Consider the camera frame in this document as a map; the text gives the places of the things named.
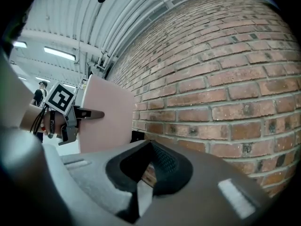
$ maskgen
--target brick wall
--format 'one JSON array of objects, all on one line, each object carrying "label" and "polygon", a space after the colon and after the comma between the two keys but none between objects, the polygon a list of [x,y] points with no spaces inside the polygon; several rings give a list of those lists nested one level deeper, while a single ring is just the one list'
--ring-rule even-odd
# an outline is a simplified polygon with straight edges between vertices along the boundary
[{"label": "brick wall", "polygon": [[262,0],[190,0],[139,36],[108,80],[146,138],[225,158],[270,195],[300,156],[299,46]]}]

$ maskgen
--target white ceiling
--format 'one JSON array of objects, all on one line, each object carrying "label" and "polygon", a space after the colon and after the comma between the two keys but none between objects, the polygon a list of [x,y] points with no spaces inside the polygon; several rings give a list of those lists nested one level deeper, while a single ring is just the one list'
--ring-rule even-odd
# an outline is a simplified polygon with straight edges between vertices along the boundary
[{"label": "white ceiling", "polygon": [[[14,48],[10,61],[28,81],[37,82],[37,76],[50,84],[76,86],[87,77],[88,66],[102,76],[152,21],[183,1],[35,0],[18,39],[27,48]],[[44,46],[73,54],[76,60],[47,54]]]}]

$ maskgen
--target metal beam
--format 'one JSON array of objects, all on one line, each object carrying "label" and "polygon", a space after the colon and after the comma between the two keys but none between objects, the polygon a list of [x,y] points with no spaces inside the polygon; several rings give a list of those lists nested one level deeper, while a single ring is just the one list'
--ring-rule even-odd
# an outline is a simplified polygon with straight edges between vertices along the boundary
[{"label": "metal beam", "polygon": [[62,35],[57,35],[53,33],[40,32],[23,29],[21,32],[21,36],[30,38],[30,39],[38,39],[38,40],[47,40],[55,43],[59,43],[61,45],[65,45],[68,47],[79,49],[81,52],[86,52],[92,54],[94,56],[99,57],[101,53],[101,49],[94,47],[93,45],[86,44],[84,42],[80,42],[71,38],[64,37]]},{"label": "metal beam", "polygon": [[13,60],[16,63],[21,63],[25,65],[25,68],[23,68],[21,66],[22,69],[25,69],[26,71],[32,71],[32,66],[35,66],[37,68],[40,68],[42,70],[45,71],[52,71],[54,73],[68,73],[72,76],[82,76],[83,73],[79,73],[76,71],[72,71],[72,70],[68,70],[68,69],[64,69],[55,65],[51,65],[51,64],[47,64],[44,62],[40,62],[40,61],[36,61],[33,59],[28,59],[28,58],[24,58],[24,57],[14,57]]}]

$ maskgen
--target ceiling light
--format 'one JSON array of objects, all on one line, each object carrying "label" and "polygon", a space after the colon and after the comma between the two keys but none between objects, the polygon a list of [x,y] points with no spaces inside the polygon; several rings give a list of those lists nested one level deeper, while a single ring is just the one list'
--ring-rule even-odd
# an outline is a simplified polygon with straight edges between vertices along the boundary
[{"label": "ceiling light", "polygon": [[15,47],[21,47],[21,48],[27,48],[27,44],[25,42],[18,42],[18,41],[15,41],[14,42],[14,46]]},{"label": "ceiling light", "polygon": [[76,87],[75,86],[72,86],[72,85],[67,85],[67,84],[63,84],[64,86],[66,86],[66,87],[70,87],[70,88],[73,88],[73,89],[75,89]]},{"label": "ceiling light", "polygon": [[57,56],[60,56],[60,57],[67,58],[69,60],[75,61],[75,56],[74,55],[68,54],[68,53],[65,53],[65,52],[62,52],[62,51],[59,51],[57,49],[53,49],[53,48],[49,48],[49,47],[44,47],[44,51],[46,53],[50,53],[50,54],[53,54],[53,55],[57,55]]},{"label": "ceiling light", "polygon": [[42,78],[39,78],[39,77],[36,77],[36,79],[37,79],[37,80],[40,80],[40,81],[47,81],[47,82],[50,83],[50,81],[49,81],[49,80],[46,80],[46,79],[42,79]]}]

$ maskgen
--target fluorescent light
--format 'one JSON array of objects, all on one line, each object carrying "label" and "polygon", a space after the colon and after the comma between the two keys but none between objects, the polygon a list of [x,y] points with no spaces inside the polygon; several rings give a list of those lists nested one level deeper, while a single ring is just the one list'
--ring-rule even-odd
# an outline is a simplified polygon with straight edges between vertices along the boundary
[{"label": "fluorescent light", "polygon": [[49,80],[46,80],[46,79],[42,79],[42,78],[39,78],[39,77],[36,77],[36,79],[37,79],[37,80],[40,80],[40,81],[47,81],[47,82],[50,83],[50,81],[49,81]]},{"label": "fluorescent light", "polygon": [[63,84],[64,86],[66,86],[66,87],[70,87],[70,88],[73,88],[73,89],[75,89],[76,87],[75,86],[72,86],[72,85],[67,85],[67,84]]},{"label": "fluorescent light", "polygon": [[53,49],[53,48],[44,47],[44,51],[46,53],[50,53],[50,54],[53,54],[53,55],[57,55],[57,56],[60,56],[60,57],[67,58],[69,60],[75,61],[75,56],[74,55],[71,55],[71,54],[68,54],[68,53],[65,53],[65,52]]},{"label": "fluorescent light", "polygon": [[15,41],[14,42],[14,46],[15,47],[21,47],[21,48],[27,48],[27,44],[25,42],[18,42],[18,41]]}]

